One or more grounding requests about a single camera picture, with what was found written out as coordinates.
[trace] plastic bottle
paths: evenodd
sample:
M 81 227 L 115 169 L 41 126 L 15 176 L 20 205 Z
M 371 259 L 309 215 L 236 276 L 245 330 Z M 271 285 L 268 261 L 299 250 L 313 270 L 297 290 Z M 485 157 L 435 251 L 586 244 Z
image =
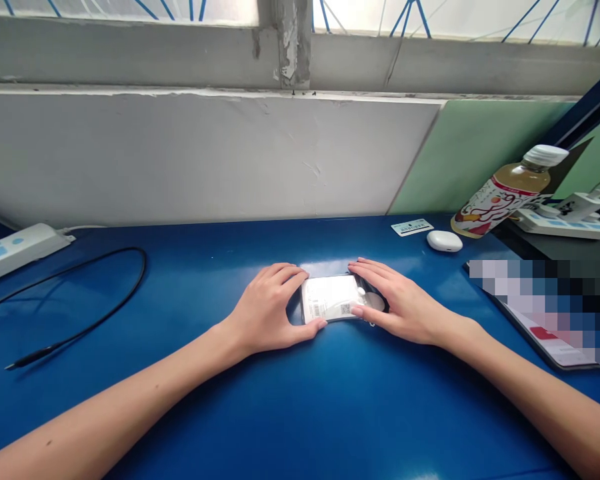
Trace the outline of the plastic bottle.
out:
M 454 232 L 481 238 L 509 214 L 538 196 L 549 184 L 547 170 L 569 154 L 550 145 L 536 145 L 522 162 L 500 168 L 451 219 Z

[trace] power strip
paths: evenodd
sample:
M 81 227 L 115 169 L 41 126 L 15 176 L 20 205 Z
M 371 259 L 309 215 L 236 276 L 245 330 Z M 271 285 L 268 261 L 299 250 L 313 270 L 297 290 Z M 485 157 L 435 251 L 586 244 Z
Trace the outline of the power strip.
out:
M 598 220 L 568 222 L 560 220 L 560 217 L 546 218 L 538 215 L 534 210 L 528 209 L 518 209 L 513 216 L 519 219 L 514 223 L 529 233 L 600 240 L 600 221 Z
M 3 238 L 0 240 L 0 277 L 57 252 L 74 240 L 74 236 L 62 235 L 44 223 Z

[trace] blue frame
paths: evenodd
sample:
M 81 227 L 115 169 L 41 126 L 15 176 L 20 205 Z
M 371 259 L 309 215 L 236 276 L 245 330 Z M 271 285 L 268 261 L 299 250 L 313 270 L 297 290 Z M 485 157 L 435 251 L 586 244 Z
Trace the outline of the blue frame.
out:
M 566 112 L 539 143 L 570 149 L 600 125 L 600 80 Z

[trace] finger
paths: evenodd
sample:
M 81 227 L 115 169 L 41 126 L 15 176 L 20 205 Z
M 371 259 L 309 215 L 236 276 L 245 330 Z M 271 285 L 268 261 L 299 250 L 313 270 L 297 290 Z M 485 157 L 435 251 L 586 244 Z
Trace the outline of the finger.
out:
M 288 282 L 286 282 L 282 288 L 285 292 L 285 296 L 286 298 L 291 298 L 291 296 L 293 295 L 293 293 L 298 290 L 298 288 L 300 288 L 300 285 L 302 285 L 302 282 L 304 282 L 304 280 L 309 278 L 309 274 L 305 271 L 302 271 L 300 273 L 298 273 L 296 276 L 290 278 L 288 280 Z
M 395 272 L 388 272 L 380 267 L 376 267 L 370 263 L 361 263 L 361 262 L 351 262 L 352 265 L 357 265 L 361 268 L 371 270 L 372 272 L 376 272 L 382 278 L 386 278 L 387 280 L 396 280 L 397 275 Z
M 360 317 L 362 320 L 368 321 L 369 323 L 374 323 L 389 332 L 393 330 L 398 320 L 395 315 L 390 315 L 365 305 L 356 305 L 351 309 L 351 313 L 356 317 Z
M 292 275 L 297 275 L 298 273 L 302 273 L 304 272 L 304 270 L 302 270 L 302 268 L 300 267 L 296 267 L 294 266 L 288 266 L 288 267 L 284 267 L 282 270 L 280 270 L 278 273 L 276 273 L 274 276 L 271 277 L 271 281 L 273 282 L 274 285 L 282 285 L 284 282 L 286 282 L 287 280 L 289 280 L 289 278 Z
M 372 284 L 374 287 L 380 290 L 380 293 L 382 293 L 386 297 L 385 292 L 391 284 L 389 280 L 381 277 L 376 272 L 363 268 L 357 263 L 350 265 L 349 270 L 351 270 L 353 273 L 360 275 L 362 278 L 364 278 L 364 280 L 368 281 L 370 284 Z
M 358 257 L 358 262 L 366 263 L 368 265 L 375 265 L 376 267 L 382 268 L 382 270 L 386 270 L 386 271 L 394 273 L 396 275 L 402 275 L 402 273 L 396 272 L 396 270 L 392 269 L 388 265 L 385 265 L 384 263 L 376 262 L 375 260 L 369 260 L 364 257 Z
M 260 279 L 270 278 L 270 277 L 274 276 L 276 273 L 278 273 L 280 270 L 282 270 L 284 267 L 291 267 L 291 266 L 294 267 L 295 265 L 292 263 L 274 263 L 273 265 L 264 267 L 262 270 L 260 270 L 260 273 L 258 273 L 258 275 L 256 275 L 255 279 L 260 280 Z
M 306 325 L 290 325 L 288 330 L 289 346 L 295 345 L 306 340 L 311 340 L 316 336 L 318 331 L 327 326 L 327 321 L 324 319 L 314 319 Z
M 368 280 L 373 286 L 382 290 L 382 288 L 388 287 L 392 282 L 396 280 L 395 277 L 390 277 L 389 274 L 380 274 L 376 270 L 369 268 L 370 265 L 363 263 L 352 263 L 349 266 L 349 270 L 357 273 L 365 280 Z

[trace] blue tabletop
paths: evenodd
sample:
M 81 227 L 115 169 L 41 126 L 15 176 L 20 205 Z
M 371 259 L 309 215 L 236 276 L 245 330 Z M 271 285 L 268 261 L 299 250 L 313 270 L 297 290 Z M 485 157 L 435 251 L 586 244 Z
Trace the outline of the blue tabletop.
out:
M 75 344 L 18 371 L 4 366 L 91 324 L 140 268 L 124 252 L 0 306 L 0 448 L 168 355 L 229 314 L 262 266 L 288 261 L 314 277 L 363 256 L 414 279 L 434 298 L 552 371 L 462 270 L 470 259 L 518 258 L 499 240 L 463 239 L 456 254 L 391 224 L 416 216 L 94 229 L 0 279 L 0 297 L 121 247 L 149 256 L 130 302 Z M 448 215 L 427 215 L 449 229 Z M 289 305 L 300 323 L 299 298 Z M 600 371 L 554 373 L 600 402 Z M 362 321 L 247 359 L 176 405 L 108 478 L 522 479 L 570 476 L 556 452 L 486 380 L 446 352 Z

